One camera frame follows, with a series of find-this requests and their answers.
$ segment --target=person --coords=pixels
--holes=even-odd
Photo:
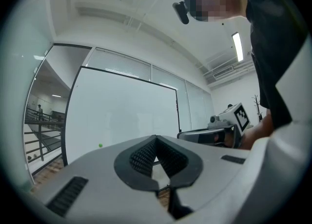
[[[38,107],[39,107],[39,109],[38,109],[38,120],[39,121],[43,121],[43,109],[41,108],[41,105],[40,104],[38,104]]]
[[[242,149],[291,122],[291,116],[275,85],[299,52],[307,27],[291,0],[185,0],[200,21],[245,17],[251,23],[252,59],[260,89],[260,105],[267,109],[261,123],[249,129]]]

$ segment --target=person's arm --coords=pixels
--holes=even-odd
[[[274,131],[271,112],[268,109],[267,115],[262,121],[255,127],[246,131],[243,135],[242,144],[240,149],[250,150],[256,140],[262,137],[270,136]]]

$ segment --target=railing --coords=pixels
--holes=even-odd
[[[63,122],[42,122],[42,121],[34,121],[34,120],[25,120],[25,124],[36,124],[36,125],[38,125],[38,131],[24,132],[25,135],[27,135],[27,134],[36,134],[36,136],[37,136],[37,138],[38,138],[38,140],[33,140],[33,141],[25,142],[25,145],[30,144],[30,143],[37,143],[37,142],[39,142],[39,148],[35,148],[35,149],[32,149],[32,150],[28,150],[28,151],[26,152],[26,154],[29,154],[29,153],[32,153],[32,152],[35,152],[35,151],[38,151],[38,150],[39,150],[39,151],[40,151],[40,155],[37,156],[37,157],[34,157],[33,159],[28,160],[28,163],[31,163],[31,162],[33,162],[33,161],[39,159],[39,158],[41,158],[41,160],[44,161],[44,155],[49,154],[50,152],[52,152],[52,151],[54,151],[54,150],[60,148],[60,146],[59,146],[59,147],[57,147],[57,148],[55,148],[55,149],[49,150],[49,151],[46,152],[46,153],[43,153],[43,151],[42,151],[42,148],[45,148],[45,147],[54,145],[54,144],[56,144],[56,143],[60,143],[60,142],[62,141],[62,133],[63,133],[63,125],[64,125]],[[41,134],[42,134],[42,133],[47,133],[47,132],[53,132],[53,131],[55,131],[55,130],[44,130],[44,131],[42,131],[42,130],[41,130],[42,126],[47,125],[47,124],[48,124],[48,125],[52,125],[52,124],[53,124],[53,125],[57,125],[57,126],[58,126],[58,129],[60,130],[61,133],[60,133],[59,135],[56,135],[56,136],[51,136],[51,137],[47,137],[47,138],[42,138],[42,137],[41,137]],[[60,141],[57,141],[57,142],[50,143],[50,144],[45,145],[44,147],[42,147],[42,141],[47,140],[47,139],[56,138],[56,137],[61,137],[61,140],[60,140]]]
[[[25,120],[41,121],[41,122],[44,122],[42,124],[42,126],[44,127],[54,129],[54,130],[60,130],[59,125],[55,124],[55,122],[59,122],[57,119],[54,119],[51,115],[40,113],[31,108],[26,108]]]

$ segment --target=wooden floor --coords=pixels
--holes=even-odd
[[[47,165],[42,171],[34,176],[35,186],[32,188],[31,192],[36,192],[42,185],[44,185],[48,180],[52,179],[57,172],[64,168],[64,163],[62,156],[57,158],[55,161]],[[168,209],[169,205],[170,190],[165,189],[160,191],[158,194],[158,200],[160,204]]]

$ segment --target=black t-shirt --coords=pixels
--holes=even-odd
[[[270,109],[275,128],[291,116],[275,85],[299,52],[307,30],[291,0],[248,0],[252,58],[260,87],[260,105]]]

